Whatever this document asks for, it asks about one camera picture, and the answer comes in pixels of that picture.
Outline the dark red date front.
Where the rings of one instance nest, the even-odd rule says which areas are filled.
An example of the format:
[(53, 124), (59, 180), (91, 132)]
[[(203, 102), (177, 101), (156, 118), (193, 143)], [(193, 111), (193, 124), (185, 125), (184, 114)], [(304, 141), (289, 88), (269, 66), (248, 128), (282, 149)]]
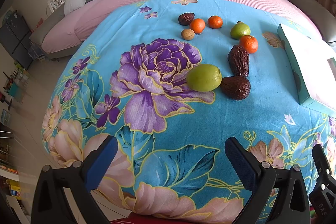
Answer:
[(251, 83), (242, 76), (231, 76), (222, 78), (221, 91), (233, 100), (244, 100), (251, 92)]

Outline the dark red date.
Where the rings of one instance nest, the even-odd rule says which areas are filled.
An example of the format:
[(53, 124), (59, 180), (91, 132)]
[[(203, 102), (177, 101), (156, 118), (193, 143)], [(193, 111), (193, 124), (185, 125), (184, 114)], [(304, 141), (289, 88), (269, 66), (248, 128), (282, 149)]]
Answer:
[(185, 12), (178, 17), (178, 23), (182, 26), (189, 26), (194, 18), (195, 14), (193, 12)]
[(234, 45), (228, 53), (228, 62), (235, 76), (248, 77), (249, 54), (244, 47)]
[(251, 83), (242, 76), (231, 76), (222, 78), (221, 91), (233, 100), (244, 100), (251, 92)]

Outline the large green jujube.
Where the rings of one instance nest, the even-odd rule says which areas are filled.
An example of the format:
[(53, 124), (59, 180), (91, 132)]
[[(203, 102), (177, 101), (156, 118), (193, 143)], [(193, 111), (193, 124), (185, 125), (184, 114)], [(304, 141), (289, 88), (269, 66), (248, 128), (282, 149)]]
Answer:
[(200, 64), (187, 73), (187, 86), (196, 92), (210, 92), (216, 89), (222, 81), (218, 67), (211, 64)]

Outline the orange mandarin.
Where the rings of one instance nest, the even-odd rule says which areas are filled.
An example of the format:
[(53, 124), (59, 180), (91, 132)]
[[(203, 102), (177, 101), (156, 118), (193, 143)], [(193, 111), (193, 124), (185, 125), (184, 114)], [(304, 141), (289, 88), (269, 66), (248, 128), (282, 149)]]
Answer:
[(209, 28), (219, 29), (223, 25), (223, 20), (220, 16), (213, 15), (208, 18), (207, 23), (208, 23)]
[(196, 18), (191, 21), (189, 27), (195, 34), (201, 34), (206, 27), (206, 23), (201, 18)]
[(258, 40), (251, 35), (244, 35), (239, 40), (239, 45), (242, 46), (248, 53), (255, 53), (259, 48)]

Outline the teal white cardboard tray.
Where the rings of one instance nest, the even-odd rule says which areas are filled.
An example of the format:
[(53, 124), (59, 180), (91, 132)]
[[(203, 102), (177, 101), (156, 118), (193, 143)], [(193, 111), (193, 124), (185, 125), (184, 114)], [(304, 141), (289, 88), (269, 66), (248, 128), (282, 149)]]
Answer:
[(335, 51), (282, 23), (277, 33), (291, 64), (299, 104), (335, 117)]

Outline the pink sofa cover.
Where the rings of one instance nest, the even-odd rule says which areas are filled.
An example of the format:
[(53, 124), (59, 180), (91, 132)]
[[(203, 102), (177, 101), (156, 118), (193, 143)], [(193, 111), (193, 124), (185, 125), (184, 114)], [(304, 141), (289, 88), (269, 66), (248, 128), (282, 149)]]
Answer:
[[(41, 43), (42, 50), (52, 58), (73, 55), (95, 28), (115, 9), (146, 0), (93, 0), (83, 7), (64, 14), (64, 8), (58, 8), (42, 25), (36, 29), (30, 39)], [(185, 0), (188, 4), (194, 0)], [(226, 0), (247, 5), (255, 9), (270, 12), (298, 23), (315, 36), (322, 34), (302, 8), (288, 0)]]

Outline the blue floral tablecloth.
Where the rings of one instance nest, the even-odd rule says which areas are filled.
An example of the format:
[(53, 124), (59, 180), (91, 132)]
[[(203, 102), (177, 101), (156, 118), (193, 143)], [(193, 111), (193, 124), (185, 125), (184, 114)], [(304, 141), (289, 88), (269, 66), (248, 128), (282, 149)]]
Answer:
[[(193, 12), (206, 27), (192, 40), (178, 17)], [(219, 29), (207, 20), (218, 15)], [(231, 76), (230, 29), (246, 23), (259, 42), (249, 57), (250, 95), (196, 92), (187, 73), (200, 64)], [(231, 223), (250, 197), (224, 152), (235, 137), (274, 168), (299, 166), (308, 192), (320, 144), (335, 168), (335, 119), (298, 103), (279, 24), (310, 38), (304, 26), (224, 0), (147, 0), (112, 11), (82, 43), (58, 80), (42, 123), (42, 140), (62, 167), (83, 161), (108, 136), (118, 151), (98, 187), (108, 201), (137, 214), (197, 223)]]

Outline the black cabinet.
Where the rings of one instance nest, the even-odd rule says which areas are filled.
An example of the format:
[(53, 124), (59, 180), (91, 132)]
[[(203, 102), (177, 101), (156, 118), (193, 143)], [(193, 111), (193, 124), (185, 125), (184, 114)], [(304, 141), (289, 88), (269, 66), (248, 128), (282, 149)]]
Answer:
[(24, 69), (33, 62), (29, 55), (31, 31), (24, 17), (14, 11), (1, 26), (1, 44), (7, 53)]

